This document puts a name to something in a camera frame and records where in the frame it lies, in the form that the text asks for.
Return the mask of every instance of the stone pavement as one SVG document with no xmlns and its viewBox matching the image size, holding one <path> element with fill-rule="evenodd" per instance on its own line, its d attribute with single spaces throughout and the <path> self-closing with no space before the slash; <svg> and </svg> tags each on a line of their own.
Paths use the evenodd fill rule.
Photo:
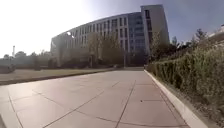
<svg viewBox="0 0 224 128">
<path fill-rule="evenodd" d="M 144 71 L 0 86 L 7 128 L 188 128 Z"/>
</svg>

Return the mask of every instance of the lawn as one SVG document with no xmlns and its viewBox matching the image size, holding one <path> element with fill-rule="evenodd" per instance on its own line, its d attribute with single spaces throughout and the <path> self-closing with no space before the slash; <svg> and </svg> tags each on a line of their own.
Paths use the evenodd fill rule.
<svg viewBox="0 0 224 128">
<path fill-rule="evenodd" d="M 0 84 L 35 81 L 42 79 L 58 78 L 69 75 L 79 75 L 109 71 L 111 69 L 59 69 L 59 70 L 15 70 L 10 74 L 0 74 Z"/>
</svg>

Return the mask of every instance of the green hedge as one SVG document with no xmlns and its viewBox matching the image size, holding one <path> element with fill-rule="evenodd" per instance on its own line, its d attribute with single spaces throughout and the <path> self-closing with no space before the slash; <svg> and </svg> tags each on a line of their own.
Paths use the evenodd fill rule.
<svg viewBox="0 0 224 128">
<path fill-rule="evenodd" d="M 153 62 L 147 70 L 181 92 L 200 97 L 217 110 L 224 106 L 223 48 L 195 50 L 176 60 Z"/>
</svg>

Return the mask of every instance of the curved building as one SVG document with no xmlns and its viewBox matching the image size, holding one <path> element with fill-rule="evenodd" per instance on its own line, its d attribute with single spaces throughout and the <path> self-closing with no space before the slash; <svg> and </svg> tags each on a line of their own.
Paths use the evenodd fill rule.
<svg viewBox="0 0 224 128">
<path fill-rule="evenodd" d="M 141 12 L 127 13 L 96 20 L 52 38 L 51 52 L 58 66 L 71 58 L 88 56 L 88 36 L 115 32 L 121 47 L 127 52 L 145 51 L 150 54 L 154 33 L 161 33 L 169 42 L 166 17 L 162 5 L 141 6 Z"/>
</svg>

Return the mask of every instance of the sky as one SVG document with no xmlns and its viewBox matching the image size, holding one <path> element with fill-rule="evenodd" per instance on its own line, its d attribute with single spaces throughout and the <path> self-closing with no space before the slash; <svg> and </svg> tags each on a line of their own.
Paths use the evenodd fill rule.
<svg viewBox="0 0 224 128">
<path fill-rule="evenodd" d="M 224 24 L 224 0 L 0 0 L 0 58 L 50 50 L 51 38 L 76 26 L 141 5 L 163 4 L 170 39 L 191 40 L 198 28 L 213 32 Z"/>
</svg>

